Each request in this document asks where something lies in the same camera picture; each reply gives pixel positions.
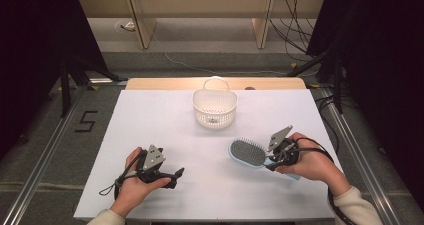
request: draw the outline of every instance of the white paper sheet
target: white paper sheet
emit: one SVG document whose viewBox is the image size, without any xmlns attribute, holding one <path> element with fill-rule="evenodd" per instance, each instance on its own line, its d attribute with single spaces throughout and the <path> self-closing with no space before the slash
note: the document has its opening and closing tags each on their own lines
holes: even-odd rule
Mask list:
<svg viewBox="0 0 424 225">
<path fill-rule="evenodd" d="M 184 167 L 184 174 L 175 189 L 154 191 L 129 218 L 216 222 L 334 217 L 324 183 L 252 169 L 228 154 L 236 138 L 267 147 L 272 134 L 293 125 L 291 133 L 318 141 L 340 167 L 310 92 L 235 92 L 239 101 L 234 123 L 213 131 L 195 121 L 193 91 L 122 91 L 74 216 L 89 219 L 109 208 L 113 191 L 108 196 L 98 192 L 123 172 L 131 151 L 154 144 L 166 156 L 160 171 L 174 173 Z"/>
</svg>

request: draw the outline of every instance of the human hand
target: human hand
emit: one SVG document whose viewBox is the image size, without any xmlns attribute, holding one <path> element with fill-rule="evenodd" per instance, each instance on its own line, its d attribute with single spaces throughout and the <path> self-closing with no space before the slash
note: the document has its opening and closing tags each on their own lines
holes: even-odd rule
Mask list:
<svg viewBox="0 0 424 225">
<path fill-rule="evenodd" d="M 318 144 L 301 133 L 294 133 L 289 139 L 297 141 L 299 148 L 319 148 Z M 338 196 L 350 189 L 351 185 L 344 174 L 324 154 L 314 151 L 301 151 L 299 160 L 291 166 L 279 166 L 275 171 L 293 173 L 310 180 L 319 180 L 326 183 L 334 196 Z"/>
<path fill-rule="evenodd" d="M 125 167 L 142 151 L 140 147 L 136 148 L 126 159 Z M 130 171 L 135 171 L 138 161 L 135 162 Z M 161 178 L 152 183 L 144 183 L 138 177 L 127 178 L 122 183 L 121 190 L 115 202 L 111 206 L 111 210 L 125 218 L 132 209 L 140 205 L 146 196 L 171 181 L 171 178 Z"/>
</svg>

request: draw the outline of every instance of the white plastic basket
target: white plastic basket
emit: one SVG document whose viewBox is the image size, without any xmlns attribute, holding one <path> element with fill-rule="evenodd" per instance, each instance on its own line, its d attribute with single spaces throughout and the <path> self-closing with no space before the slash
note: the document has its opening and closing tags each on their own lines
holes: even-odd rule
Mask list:
<svg viewBox="0 0 424 225">
<path fill-rule="evenodd" d="M 227 85 L 226 90 L 207 89 L 206 83 L 218 79 Z M 193 107 L 196 121 L 210 129 L 223 129 L 231 125 L 236 115 L 237 94 L 230 91 L 228 83 L 220 77 L 211 77 L 203 89 L 193 93 Z"/>
</svg>

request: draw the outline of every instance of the sleeve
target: sleeve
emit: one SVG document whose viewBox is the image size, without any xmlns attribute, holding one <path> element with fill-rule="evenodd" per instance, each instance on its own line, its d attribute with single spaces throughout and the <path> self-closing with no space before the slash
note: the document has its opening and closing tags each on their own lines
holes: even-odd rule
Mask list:
<svg viewBox="0 0 424 225">
<path fill-rule="evenodd" d="M 88 225 L 124 225 L 125 219 L 112 210 L 103 210 Z"/>
<path fill-rule="evenodd" d="M 356 187 L 352 186 L 347 192 L 334 197 L 334 205 L 355 224 L 383 224 L 373 205 L 362 199 L 361 192 Z M 341 225 L 344 222 L 336 216 L 336 224 Z"/>
</svg>

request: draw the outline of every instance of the aluminum rail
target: aluminum rail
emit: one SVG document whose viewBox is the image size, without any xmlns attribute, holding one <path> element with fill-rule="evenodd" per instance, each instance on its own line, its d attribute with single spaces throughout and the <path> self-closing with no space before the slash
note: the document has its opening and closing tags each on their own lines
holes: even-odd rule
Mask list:
<svg viewBox="0 0 424 225">
<path fill-rule="evenodd" d="M 324 97 L 332 95 L 329 89 L 323 89 L 322 94 Z M 374 200 L 383 224 L 400 225 L 401 223 L 399 218 L 397 217 L 389 198 L 385 194 L 383 187 L 378 182 L 377 177 L 375 176 L 367 159 L 362 153 L 362 150 L 357 143 L 355 136 L 350 130 L 343 114 L 339 114 L 333 104 L 330 104 L 329 108 L 334 121 L 336 122 L 337 127 L 339 128 L 339 131 L 342 134 L 343 139 L 353 157 L 353 160 L 355 161 L 356 166 L 361 173 L 362 178 L 364 179 L 365 185 L 367 186 L 370 195 Z"/>
<path fill-rule="evenodd" d="M 62 140 L 62 137 L 66 131 L 69 121 L 74 115 L 75 107 L 77 106 L 78 101 L 84 94 L 85 90 L 86 87 L 78 87 L 75 91 L 75 99 L 68 113 L 64 117 L 60 118 L 59 123 L 55 128 L 55 131 L 53 132 L 49 142 L 47 143 L 47 146 L 44 148 L 44 151 L 41 154 L 40 159 L 32 170 L 31 175 L 25 182 L 15 202 L 11 206 L 9 213 L 6 216 L 6 219 L 3 221 L 4 225 L 19 224 L 22 216 L 25 213 L 26 208 L 28 207 L 35 193 L 35 190 L 37 189 L 38 184 L 40 183 L 41 178 L 47 170 L 47 167 L 56 151 L 56 148 Z"/>
</svg>

